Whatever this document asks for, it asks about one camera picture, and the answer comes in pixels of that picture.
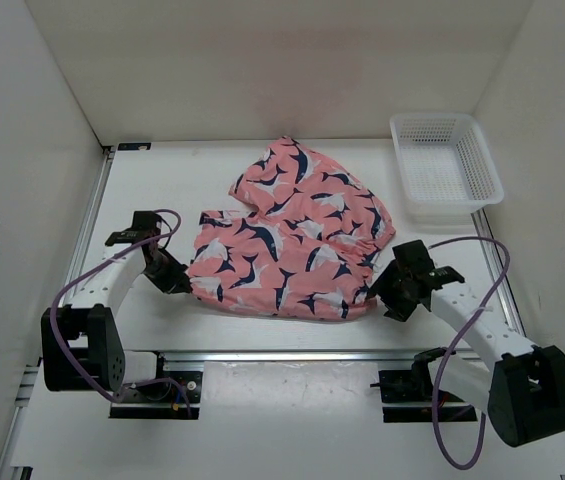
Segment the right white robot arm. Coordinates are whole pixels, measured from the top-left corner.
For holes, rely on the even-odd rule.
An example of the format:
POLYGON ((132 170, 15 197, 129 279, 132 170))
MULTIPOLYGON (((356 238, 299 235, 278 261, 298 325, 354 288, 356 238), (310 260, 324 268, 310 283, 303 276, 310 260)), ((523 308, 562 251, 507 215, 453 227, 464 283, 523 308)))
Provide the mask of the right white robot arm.
POLYGON ((394 258, 371 287, 387 317, 404 322, 419 306, 446 322, 478 356, 473 364, 455 348, 415 355, 401 378, 382 375, 393 402, 431 401, 447 392, 486 415, 511 447, 565 432, 565 353, 517 333, 478 301, 451 266, 436 266, 420 240, 394 247, 394 258))

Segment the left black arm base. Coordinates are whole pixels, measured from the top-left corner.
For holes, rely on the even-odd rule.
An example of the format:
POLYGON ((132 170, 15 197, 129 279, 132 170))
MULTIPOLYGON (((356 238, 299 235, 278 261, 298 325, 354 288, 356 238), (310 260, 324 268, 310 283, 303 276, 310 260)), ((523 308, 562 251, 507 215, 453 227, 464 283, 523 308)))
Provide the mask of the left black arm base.
POLYGON ((115 420, 198 420, 201 410, 204 368, 201 361, 181 359, 175 354, 157 354, 157 378, 171 378, 172 383, 155 382, 130 388, 121 403, 109 408, 115 420))

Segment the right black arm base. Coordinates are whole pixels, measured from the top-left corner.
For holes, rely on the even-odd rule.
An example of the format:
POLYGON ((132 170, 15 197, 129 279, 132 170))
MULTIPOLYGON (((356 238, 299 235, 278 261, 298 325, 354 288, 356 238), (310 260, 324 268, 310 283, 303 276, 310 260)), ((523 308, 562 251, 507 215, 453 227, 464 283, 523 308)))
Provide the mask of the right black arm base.
MULTIPOLYGON (((415 355, 406 370, 380 370, 370 384, 380 392, 385 424, 431 423, 433 375, 428 366, 442 358, 446 349, 434 348, 415 355)), ((435 398, 440 422, 474 422, 476 411, 459 397, 440 390, 435 398)))

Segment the pink shark print shorts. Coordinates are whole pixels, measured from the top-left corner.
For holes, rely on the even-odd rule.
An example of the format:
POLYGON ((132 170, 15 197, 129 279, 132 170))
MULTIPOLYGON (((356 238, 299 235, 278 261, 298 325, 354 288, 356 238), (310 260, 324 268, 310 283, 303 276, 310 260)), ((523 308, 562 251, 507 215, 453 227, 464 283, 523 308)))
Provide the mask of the pink shark print shorts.
POLYGON ((282 137, 233 183, 244 211, 201 213, 187 270, 199 301, 240 315, 350 321, 376 305, 395 234, 383 202, 332 158, 282 137))

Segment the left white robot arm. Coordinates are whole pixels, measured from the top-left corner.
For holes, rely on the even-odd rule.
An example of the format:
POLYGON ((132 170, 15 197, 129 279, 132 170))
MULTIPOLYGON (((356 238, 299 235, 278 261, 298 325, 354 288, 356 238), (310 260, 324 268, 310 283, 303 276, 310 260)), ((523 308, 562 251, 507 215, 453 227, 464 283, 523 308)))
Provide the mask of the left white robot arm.
POLYGON ((186 388, 160 368, 155 352, 126 352, 115 317, 137 278, 163 294, 192 292, 187 266, 161 241, 182 224, 171 209, 133 213, 130 227, 105 241, 101 263, 61 288, 41 318, 43 376, 51 392, 94 390, 121 403, 139 389, 148 399, 175 397, 191 403, 186 388))

